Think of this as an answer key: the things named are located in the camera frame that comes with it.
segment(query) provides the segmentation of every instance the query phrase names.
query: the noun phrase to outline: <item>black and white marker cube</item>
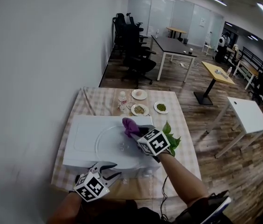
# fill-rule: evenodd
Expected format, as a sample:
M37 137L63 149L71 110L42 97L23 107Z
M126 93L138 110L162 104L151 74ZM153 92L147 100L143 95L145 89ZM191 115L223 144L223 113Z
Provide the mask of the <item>black and white marker cube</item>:
M166 135L158 129L151 130L148 134L138 139L137 142L145 154L153 156L157 156L170 147L170 142Z
M74 190L86 202L99 199L110 192L110 190L99 180L99 174L92 172L81 175Z

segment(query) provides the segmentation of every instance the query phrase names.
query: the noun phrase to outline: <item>small plate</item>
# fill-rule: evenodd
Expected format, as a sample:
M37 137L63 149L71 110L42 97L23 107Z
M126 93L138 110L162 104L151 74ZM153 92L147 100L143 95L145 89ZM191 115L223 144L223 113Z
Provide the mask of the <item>small plate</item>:
M141 106L141 107L144 109L144 114L137 114L137 113L135 112L135 108L136 108L137 106ZM147 114L149 114L149 109L148 109L148 107L147 107L146 105L135 104L135 105L133 105L133 106L131 107L131 112L132 112L132 114L135 115L135 116L146 116Z
M136 104L136 102L130 101L126 104L126 107L130 110L132 108L132 106L135 104Z
M133 90L131 92L131 96L137 100L143 100L143 99L146 99L147 98L147 92L144 91L144 90Z
M158 108L157 108L157 105L158 104L164 104L165 106L166 106L166 110L165 111L160 111ZM154 107L154 109L158 112L158 113L160 113L160 114L168 114L168 106L165 104L165 102L163 102L163 101L157 101L157 102L155 102L154 103L154 105L153 105L153 107Z

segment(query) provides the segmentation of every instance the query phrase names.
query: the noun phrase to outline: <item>green plant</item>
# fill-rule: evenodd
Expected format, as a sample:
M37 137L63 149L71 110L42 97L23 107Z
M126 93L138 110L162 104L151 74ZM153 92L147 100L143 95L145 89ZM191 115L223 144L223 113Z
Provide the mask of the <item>green plant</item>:
M175 139L173 137L174 134L170 133L171 132L171 126L169 125L168 121L166 122L165 126L163 127L163 132L170 142L170 151L171 151L172 155L175 157L175 149L180 144L181 137L179 137L178 139Z

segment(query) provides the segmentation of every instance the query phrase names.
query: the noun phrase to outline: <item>dark gray table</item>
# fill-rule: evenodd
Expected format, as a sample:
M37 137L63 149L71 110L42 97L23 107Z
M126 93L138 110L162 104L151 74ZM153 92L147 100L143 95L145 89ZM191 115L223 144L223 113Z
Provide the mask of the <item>dark gray table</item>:
M157 80L160 80L160 75L161 75L161 71L163 70L166 55L171 55L170 62L172 62L173 56L183 56L183 57L190 57L191 58L190 65L187 69L186 77L183 80L183 82L185 83L187 81L187 77L189 75L189 72L190 72L190 70L193 66L193 63L195 61L195 58L197 56L189 54L190 48L187 45L178 41L177 39L173 39L173 38L169 38L169 37L163 37L163 36L156 38L153 35L151 37L152 37L152 39L151 39L151 43L150 43L150 50L152 50L153 41L155 41L156 44L158 44L159 48L161 48L161 50L164 52L163 57L161 59L160 68L159 68L159 75L158 75Z

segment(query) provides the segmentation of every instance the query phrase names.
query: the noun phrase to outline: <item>human arm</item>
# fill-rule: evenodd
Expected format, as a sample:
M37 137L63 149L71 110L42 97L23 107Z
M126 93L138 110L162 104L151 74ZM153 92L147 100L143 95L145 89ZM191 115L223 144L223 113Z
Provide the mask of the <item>human arm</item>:
M158 158L178 196L188 207L199 199L208 197L208 191L202 181L188 171L172 155L161 153Z
M75 224L81 203L82 198L76 192L69 193L48 219L47 224Z

